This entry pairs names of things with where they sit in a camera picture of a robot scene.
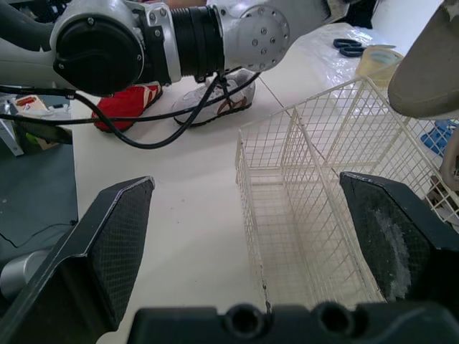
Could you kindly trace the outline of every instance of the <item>cable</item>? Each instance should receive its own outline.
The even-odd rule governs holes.
[[[157,142],[157,143],[150,143],[150,144],[139,143],[139,142],[136,142],[136,141],[131,140],[130,138],[128,138],[117,127],[115,127],[114,124],[111,123],[111,121],[108,118],[106,118],[104,113],[99,110],[97,105],[95,105],[93,102],[91,102],[85,96],[76,94],[75,95],[75,99],[79,100],[80,102],[82,102],[83,104],[88,106],[92,111],[94,111],[95,114],[102,120],[102,122],[110,128],[110,130],[113,132],[113,134],[115,134],[115,136],[117,138],[119,138],[120,140],[122,140],[124,143],[126,143],[128,145],[131,145],[132,147],[140,148],[140,149],[157,149],[157,148],[161,148],[161,147],[164,147],[166,145],[169,145],[169,144],[173,143],[177,138],[179,138],[185,132],[186,129],[188,129],[188,127],[193,123],[193,121],[196,119],[198,114],[204,108],[204,105],[206,104],[206,101],[209,99],[209,97],[212,94],[212,92],[214,92],[214,88],[215,88],[215,86],[217,86],[218,81],[219,81],[218,77],[216,77],[214,79],[214,81],[212,81],[210,86],[207,88],[207,91],[204,93],[204,96],[199,101],[199,104],[193,110],[193,112],[191,113],[189,118],[186,120],[186,122],[174,134],[169,136],[166,140],[163,140],[163,141],[160,141],[160,142]]]
[[[229,71],[226,74],[229,74],[230,72],[234,72],[235,70],[238,70],[238,68]],[[247,87],[250,85],[252,82],[254,82],[258,77],[260,76],[260,73],[257,73],[253,75],[245,84],[236,87],[234,90],[231,92],[228,92],[227,90],[224,91],[224,95],[221,97],[218,97],[216,99],[213,99],[209,102],[208,99],[212,92],[214,91],[215,87],[217,86],[217,83],[219,82],[224,82],[225,78],[224,76],[221,76],[220,73],[217,73],[217,76],[214,78],[212,81],[211,85],[207,88],[206,92],[204,93],[203,98],[199,101],[199,104],[196,107],[191,107],[189,109],[184,109],[180,111],[176,111],[174,113],[169,113],[166,115],[157,115],[151,118],[123,118],[122,121],[129,121],[129,122],[146,122],[147,120],[160,120],[164,118],[170,118],[170,117],[176,117],[178,115],[183,115],[185,113],[188,113],[190,109],[191,115],[189,118],[186,120],[186,122],[174,133],[172,134],[169,138],[166,140],[157,142],[157,143],[150,143],[150,144],[144,144],[144,143],[139,143],[134,140],[131,140],[128,138],[126,135],[124,135],[116,126],[114,126],[113,122],[115,121],[113,118],[108,119],[107,116],[95,105],[93,102],[91,102],[89,99],[87,99],[85,96],[80,95],[76,93],[74,90],[62,90],[61,95],[65,95],[68,98],[73,98],[75,100],[78,100],[88,106],[98,117],[99,120],[102,121],[105,125],[109,127],[109,129],[112,131],[113,134],[120,140],[122,140],[124,143],[135,147],[139,149],[146,149],[146,150],[152,150],[152,149],[157,149],[157,148],[162,148],[166,145],[169,145],[173,143],[176,139],[178,139],[185,131],[190,127],[190,125],[193,123],[193,121],[196,119],[198,114],[202,111],[202,109],[205,106],[210,106],[215,104],[216,102],[219,102],[220,100],[223,99],[229,99],[230,95],[235,94],[236,92],[239,92],[243,88]],[[23,89],[23,88],[17,88],[17,87],[7,87],[7,86],[0,86],[0,92],[7,92],[7,93],[17,93],[17,94],[53,94],[56,95],[56,92],[59,92],[61,90],[44,90],[44,89]],[[8,120],[15,120],[15,121],[24,121],[24,122],[29,122],[29,123],[37,123],[37,124],[42,124],[42,125],[64,125],[64,124],[77,124],[75,122],[79,122],[78,124],[82,124],[81,120],[42,120],[38,118],[28,118],[26,116],[13,116],[13,115],[0,115],[0,118],[3,119],[8,119]]]
[[[239,92],[240,90],[246,88],[248,85],[250,85],[252,82],[254,82],[261,73],[254,74],[252,78],[250,78],[245,84],[236,87],[235,89],[231,90],[228,92],[227,95],[221,95],[217,98],[214,98],[213,100],[210,100],[206,102],[205,108],[208,106],[211,106],[213,104],[216,104],[224,99],[227,99],[228,96],[234,95],[235,93]],[[16,87],[5,87],[5,86],[0,86],[0,92],[5,92],[5,93],[16,93],[16,94],[26,94],[26,95],[40,95],[44,94],[40,92],[40,89],[33,89],[33,90],[27,90],[27,93],[21,93],[21,91],[24,89],[19,89]],[[149,116],[149,117],[142,117],[142,118],[130,118],[130,117],[113,117],[110,118],[111,122],[132,122],[132,123],[140,123],[140,122],[151,122],[154,120],[164,120],[167,118],[172,118],[180,115],[185,115],[187,113],[192,112],[193,110],[196,109],[196,106],[194,107],[188,107],[187,109],[179,110],[179,111],[174,111],[172,113],[167,113],[164,115],[155,115],[155,116]],[[35,123],[35,124],[43,124],[43,125],[81,125],[81,124],[91,124],[91,123],[97,123],[101,122],[102,120],[99,118],[82,118],[79,120],[43,120],[40,118],[31,118],[27,116],[21,116],[21,115],[7,115],[7,114],[0,114],[0,119],[4,120],[15,120],[17,122],[28,122],[28,123]]]
[[[5,239],[6,241],[8,241],[14,248],[16,249],[19,249],[21,247],[23,247],[25,244],[27,244],[28,242],[30,242],[35,236],[37,236],[38,234],[41,234],[43,233],[44,231],[52,228],[52,227],[56,227],[56,226],[71,226],[73,227],[74,224],[50,224],[49,226],[46,226],[45,228],[43,229],[40,229],[37,233],[34,233],[33,235],[30,236],[30,238],[28,238],[28,240],[26,240],[25,242],[23,242],[22,244],[20,244],[19,246],[17,246],[15,243],[13,243],[12,240],[8,239],[7,237],[5,237],[1,232],[0,232],[0,237],[2,237],[3,239]]]

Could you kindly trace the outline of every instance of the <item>metal cylinder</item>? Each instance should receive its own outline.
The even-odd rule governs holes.
[[[13,302],[16,299],[48,253],[49,251],[35,251],[6,264],[0,274],[0,292],[8,301]]]

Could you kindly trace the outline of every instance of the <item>gray floor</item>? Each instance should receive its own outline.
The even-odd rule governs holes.
[[[72,220],[77,220],[72,146],[16,158],[0,140],[0,233],[20,246],[43,228]],[[19,249],[0,237],[0,263],[36,247],[50,247],[70,228],[49,228]]]

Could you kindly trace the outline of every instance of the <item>scissors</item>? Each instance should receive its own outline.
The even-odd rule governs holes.
[[[362,43],[354,41],[353,39],[347,38],[337,38],[333,41],[333,46],[339,50],[339,53],[345,57],[361,57],[365,49]],[[370,47],[380,47],[392,49],[395,48],[394,45],[371,45]]]

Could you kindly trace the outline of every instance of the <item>white sneaker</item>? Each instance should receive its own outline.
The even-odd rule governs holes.
[[[233,89],[245,84],[251,77],[253,77],[253,73],[249,72],[248,70],[240,70],[237,73],[227,75],[227,89],[228,92],[231,92]],[[188,92],[180,98],[172,107],[172,111],[179,111],[186,108],[191,108],[197,106],[199,101],[204,96],[204,93],[207,91],[209,84],[203,85],[197,88],[194,91]],[[217,97],[224,95],[223,89],[220,85],[217,85],[214,89],[214,92],[209,97],[209,100],[213,100]],[[228,102],[227,99],[223,99],[222,101],[205,107],[202,111],[198,114],[196,119],[191,124],[192,127],[198,127],[200,125],[207,124],[216,120],[218,117],[222,117],[225,115],[229,115],[231,113],[237,113],[239,111],[243,111],[245,109],[250,108],[252,106],[253,98],[255,96],[255,82],[252,82],[246,88],[243,88],[239,92],[236,92],[234,95],[230,97],[232,104]],[[191,113],[186,113],[184,115],[176,116],[174,119],[175,121],[183,125],[186,120],[189,118]]]

